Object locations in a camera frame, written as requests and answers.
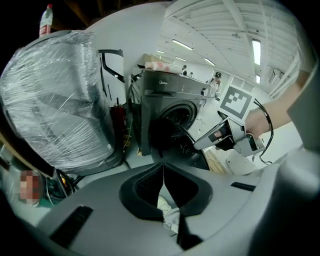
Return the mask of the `person's right forearm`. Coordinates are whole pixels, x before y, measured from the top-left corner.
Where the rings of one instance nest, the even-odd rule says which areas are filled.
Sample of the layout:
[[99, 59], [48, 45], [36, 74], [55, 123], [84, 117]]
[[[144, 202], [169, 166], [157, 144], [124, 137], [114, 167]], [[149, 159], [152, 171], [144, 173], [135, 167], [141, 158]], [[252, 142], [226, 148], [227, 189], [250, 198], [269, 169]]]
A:
[[303, 87], [303, 85], [294, 82], [277, 99], [264, 105], [274, 130], [291, 121], [288, 115], [288, 109], [296, 101]]

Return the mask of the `red fire extinguisher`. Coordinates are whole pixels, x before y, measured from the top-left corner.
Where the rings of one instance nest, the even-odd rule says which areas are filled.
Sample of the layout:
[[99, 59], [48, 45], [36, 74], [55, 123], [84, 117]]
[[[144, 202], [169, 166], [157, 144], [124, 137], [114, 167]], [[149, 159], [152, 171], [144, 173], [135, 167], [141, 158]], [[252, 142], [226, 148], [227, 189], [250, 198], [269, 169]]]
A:
[[113, 122], [114, 131], [119, 137], [124, 139], [125, 126], [125, 108], [119, 103], [119, 99], [116, 98], [116, 104], [111, 107], [110, 114]]

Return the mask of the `plastic-wrapped dark appliance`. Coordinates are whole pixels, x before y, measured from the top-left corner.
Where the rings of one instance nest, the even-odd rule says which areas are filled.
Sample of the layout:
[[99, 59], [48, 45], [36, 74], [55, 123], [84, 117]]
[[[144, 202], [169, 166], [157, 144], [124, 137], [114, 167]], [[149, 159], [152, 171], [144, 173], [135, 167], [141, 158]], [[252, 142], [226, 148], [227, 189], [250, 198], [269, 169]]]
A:
[[55, 169], [91, 175], [122, 160], [95, 34], [60, 31], [18, 49], [0, 76], [10, 126]]

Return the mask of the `wooden slat mat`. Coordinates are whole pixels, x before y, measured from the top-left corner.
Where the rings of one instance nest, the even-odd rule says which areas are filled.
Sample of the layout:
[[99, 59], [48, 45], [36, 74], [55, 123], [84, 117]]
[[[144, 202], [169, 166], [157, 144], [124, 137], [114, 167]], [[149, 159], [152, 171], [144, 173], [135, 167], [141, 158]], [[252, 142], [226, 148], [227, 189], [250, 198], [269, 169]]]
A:
[[218, 158], [212, 153], [212, 151], [207, 150], [205, 152], [205, 157], [206, 157], [206, 161], [208, 163], [209, 169], [212, 172], [220, 173], [220, 174], [227, 173], [224, 166], [221, 164], [221, 162], [218, 160]]

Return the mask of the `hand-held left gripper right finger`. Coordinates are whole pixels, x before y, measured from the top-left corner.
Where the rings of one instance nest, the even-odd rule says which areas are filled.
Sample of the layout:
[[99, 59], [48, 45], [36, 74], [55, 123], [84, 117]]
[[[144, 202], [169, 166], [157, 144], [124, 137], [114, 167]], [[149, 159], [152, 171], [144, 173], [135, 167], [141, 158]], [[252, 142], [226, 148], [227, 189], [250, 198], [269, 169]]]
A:
[[178, 235], [163, 256], [249, 256], [267, 204], [264, 170], [237, 176], [165, 163], [163, 174], [180, 209]]

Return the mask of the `clear bottle with red label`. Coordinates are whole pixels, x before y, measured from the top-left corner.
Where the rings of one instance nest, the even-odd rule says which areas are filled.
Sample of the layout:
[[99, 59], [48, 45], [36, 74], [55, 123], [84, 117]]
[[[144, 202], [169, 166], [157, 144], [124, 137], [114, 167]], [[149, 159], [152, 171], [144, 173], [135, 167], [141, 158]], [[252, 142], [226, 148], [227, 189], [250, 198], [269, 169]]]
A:
[[46, 10], [43, 12], [39, 24], [39, 37], [48, 35], [51, 33], [51, 27], [53, 22], [53, 5], [50, 3], [47, 5]]

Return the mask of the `black washing machine door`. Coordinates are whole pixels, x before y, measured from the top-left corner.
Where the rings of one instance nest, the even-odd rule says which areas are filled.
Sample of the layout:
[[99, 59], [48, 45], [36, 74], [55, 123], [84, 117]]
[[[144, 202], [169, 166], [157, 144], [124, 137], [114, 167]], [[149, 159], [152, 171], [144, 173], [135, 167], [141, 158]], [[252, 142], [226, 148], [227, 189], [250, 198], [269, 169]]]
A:
[[204, 152], [195, 149], [195, 140], [180, 124], [168, 118], [153, 120], [149, 126], [152, 160], [209, 170]]

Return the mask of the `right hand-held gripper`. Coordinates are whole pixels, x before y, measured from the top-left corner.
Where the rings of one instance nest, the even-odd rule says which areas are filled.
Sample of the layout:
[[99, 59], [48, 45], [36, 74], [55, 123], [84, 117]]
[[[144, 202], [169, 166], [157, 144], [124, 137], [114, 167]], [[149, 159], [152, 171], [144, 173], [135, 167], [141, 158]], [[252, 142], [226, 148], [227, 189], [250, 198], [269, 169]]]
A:
[[194, 148], [202, 150], [216, 146], [223, 151], [234, 149], [243, 157], [264, 151], [263, 142], [246, 130], [245, 121], [253, 102], [251, 94], [230, 85], [220, 98], [218, 114], [222, 121], [200, 137], [193, 144]]

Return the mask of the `white round appliance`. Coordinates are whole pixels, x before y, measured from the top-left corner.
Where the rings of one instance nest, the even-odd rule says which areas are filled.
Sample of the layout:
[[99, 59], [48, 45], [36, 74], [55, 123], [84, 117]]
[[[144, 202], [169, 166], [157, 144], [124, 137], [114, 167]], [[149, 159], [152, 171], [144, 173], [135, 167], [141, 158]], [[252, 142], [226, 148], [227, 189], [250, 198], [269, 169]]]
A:
[[249, 175], [258, 169], [251, 160], [235, 150], [231, 150], [226, 157], [226, 164], [231, 172], [238, 176]]

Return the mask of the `black washing machine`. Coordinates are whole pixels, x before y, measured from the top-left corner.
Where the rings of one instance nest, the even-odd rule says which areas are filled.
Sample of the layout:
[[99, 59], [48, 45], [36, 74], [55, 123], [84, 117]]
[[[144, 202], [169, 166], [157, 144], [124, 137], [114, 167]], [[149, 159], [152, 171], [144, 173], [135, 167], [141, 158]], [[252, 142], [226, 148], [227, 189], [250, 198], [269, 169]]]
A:
[[127, 102], [139, 153], [151, 156], [149, 127], [154, 120], [169, 119], [189, 133], [208, 93], [207, 84], [183, 75], [142, 69], [133, 76]]

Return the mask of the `white and black appliance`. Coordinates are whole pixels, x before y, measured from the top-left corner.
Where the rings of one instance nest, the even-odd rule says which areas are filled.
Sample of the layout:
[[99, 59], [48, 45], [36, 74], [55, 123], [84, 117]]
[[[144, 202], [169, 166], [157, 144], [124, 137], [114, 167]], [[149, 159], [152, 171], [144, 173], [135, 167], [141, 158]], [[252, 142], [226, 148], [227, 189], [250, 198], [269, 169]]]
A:
[[102, 89], [109, 107], [126, 103], [124, 56], [121, 49], [99, 49]]

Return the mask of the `ceiling light strips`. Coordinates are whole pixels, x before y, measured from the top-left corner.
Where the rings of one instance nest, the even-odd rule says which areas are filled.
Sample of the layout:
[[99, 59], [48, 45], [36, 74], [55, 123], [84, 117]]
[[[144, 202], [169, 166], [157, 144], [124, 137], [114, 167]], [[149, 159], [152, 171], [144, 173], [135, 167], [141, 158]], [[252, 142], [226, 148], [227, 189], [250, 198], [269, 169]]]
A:
[[261, 55], [262, 55], [262, 48], [261, 48], [261, 41], [258, 39], [252, 39], [252, 51], [253, 51], [253, 60], [254, 60], [254, 70], [255, 70], [255, 77], [256, 83], [261, 83], [261, 76], [260, 76], [260, 66], [261, 66]]

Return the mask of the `person's right hand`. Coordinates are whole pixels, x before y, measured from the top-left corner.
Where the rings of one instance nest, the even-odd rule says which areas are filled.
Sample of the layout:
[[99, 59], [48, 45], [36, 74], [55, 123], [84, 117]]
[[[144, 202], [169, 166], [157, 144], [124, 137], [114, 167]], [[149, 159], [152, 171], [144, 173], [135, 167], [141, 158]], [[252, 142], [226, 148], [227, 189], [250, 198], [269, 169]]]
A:
[[270, 131], [270, 124], [265, 113], [260, 108], [256, 108], [248, 113], [245, 119], [245, 128], [256, 139]]

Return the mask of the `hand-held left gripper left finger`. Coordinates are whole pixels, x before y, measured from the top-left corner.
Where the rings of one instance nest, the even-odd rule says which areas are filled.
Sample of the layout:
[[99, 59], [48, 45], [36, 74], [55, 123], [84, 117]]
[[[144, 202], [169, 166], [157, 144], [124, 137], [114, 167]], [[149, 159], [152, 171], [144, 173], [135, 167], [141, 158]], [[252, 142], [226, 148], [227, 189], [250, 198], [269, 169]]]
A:
[[83, 256], [173, 256], [182, 253], [162, 222], [142, 220], [121, 203], [122, 183], [153, 165], [96, 179], [55, 206], [37, 225], [48, 237], [79, 206], [92, 209], [70, 244], [70, 250]]

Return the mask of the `person's grey trousers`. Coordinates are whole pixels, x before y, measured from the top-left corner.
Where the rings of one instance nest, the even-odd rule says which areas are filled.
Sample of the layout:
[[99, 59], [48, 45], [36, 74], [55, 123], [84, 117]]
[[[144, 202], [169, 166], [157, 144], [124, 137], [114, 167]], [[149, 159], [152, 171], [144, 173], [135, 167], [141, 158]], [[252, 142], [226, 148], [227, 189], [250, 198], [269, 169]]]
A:
[[249, 256], [320, 256], [320, 154], [301, 149], [280, 164]]

